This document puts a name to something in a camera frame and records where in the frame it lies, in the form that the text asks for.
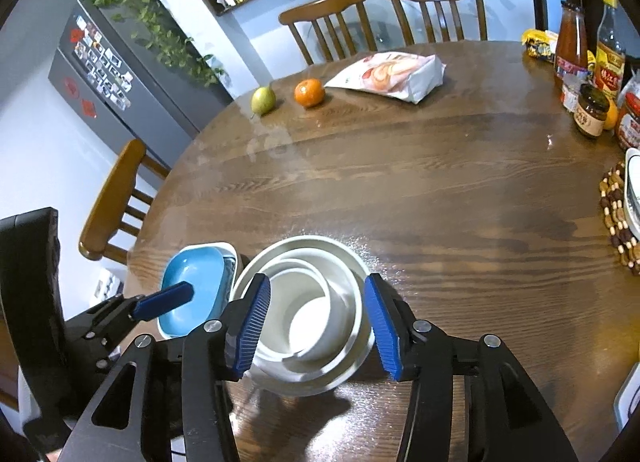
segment green pear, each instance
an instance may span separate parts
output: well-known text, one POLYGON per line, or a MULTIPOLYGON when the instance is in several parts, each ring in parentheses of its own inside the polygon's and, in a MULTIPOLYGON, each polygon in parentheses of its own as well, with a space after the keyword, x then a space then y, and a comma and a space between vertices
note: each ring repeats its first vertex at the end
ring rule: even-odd
POLYGON ((259 115, 265 115, 269 110, 276 106, 276 93, 271 87, 260 87, 254 92, 251 98, 251 110, 259 115))

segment gray refrigerator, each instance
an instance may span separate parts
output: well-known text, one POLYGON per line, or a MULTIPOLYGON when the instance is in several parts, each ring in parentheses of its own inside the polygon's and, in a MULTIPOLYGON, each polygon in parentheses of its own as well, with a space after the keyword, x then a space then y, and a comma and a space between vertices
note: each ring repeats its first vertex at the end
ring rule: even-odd
MULTIPOLYGON (((113 10, 79 0, 60 38, 49 81, 100 139, 120 153, 131 139, 172 168, 195 136, 232 97, 220 83, 204 87, 179 68, 167 68, 131 38, 139 22, 115 22, 113 10)), ((182 34, 170 20, 174 33, 182 34)), ((154 186, 159 180, 142 169, 154 186)))

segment jar label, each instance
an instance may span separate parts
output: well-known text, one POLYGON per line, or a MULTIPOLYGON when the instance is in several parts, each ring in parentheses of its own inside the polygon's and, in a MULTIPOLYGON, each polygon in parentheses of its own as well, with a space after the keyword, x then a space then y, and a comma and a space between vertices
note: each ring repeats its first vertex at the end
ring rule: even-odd
POLYGON ((566 108, 570 114, 575 112, 575 108, 578 106, 578 96, 572 92, 569 87, 562 85, 562 94, 560 95, 560 102, 562 106, 566 108))
POLYGON ((602 90, 609 99, 615 99, 620 93, 624 74, 625 57, 598 42, 596 70, 593 75, 596 87, 602 90))
POLYGON ((581 80, 586 80, 587 73, 588 70, 584 67, 572 64, 556 54, 556 76, 558 76, 558 78, 564 78, 565 74, 575 74, 581 80))
POLYGON ((575 107, 574 121, 583 131, 585 131, 589 135, 592 135, 593 137, 598 137, 600 134, 602 134, 604 121, 600 121, 599 119, 594 118, 590 113, 588 113, 584 108, 580 106, 580 103, 578 103, 575 107))
POLYGON ((618 139, 622 141, 627 148, 638 148, 638 146, 640 146, 640 124, 638 124, 629 112, 620 119, 618 139))

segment red sauce bottle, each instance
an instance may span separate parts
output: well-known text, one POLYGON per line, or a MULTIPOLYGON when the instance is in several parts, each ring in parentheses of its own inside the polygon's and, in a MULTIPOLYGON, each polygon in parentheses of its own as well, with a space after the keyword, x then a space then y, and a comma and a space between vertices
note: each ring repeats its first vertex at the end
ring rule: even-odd
POLYGON ((584 11, 580 6, 562 1, 562 23, 554 61, 556 88, 562 88, 562 78, 565 74, 575 74, 578 78, 586 80, 588 67, 584 11))

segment white paper package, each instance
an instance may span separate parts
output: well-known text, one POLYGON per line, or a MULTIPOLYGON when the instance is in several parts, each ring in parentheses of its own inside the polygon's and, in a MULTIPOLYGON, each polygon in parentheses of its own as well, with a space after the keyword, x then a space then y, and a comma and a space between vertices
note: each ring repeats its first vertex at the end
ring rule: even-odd
POLYGON ((442 85, 445 68, 435 54, 379 52, 344 68, 325 87, 364 90, 418 103, 442 85))

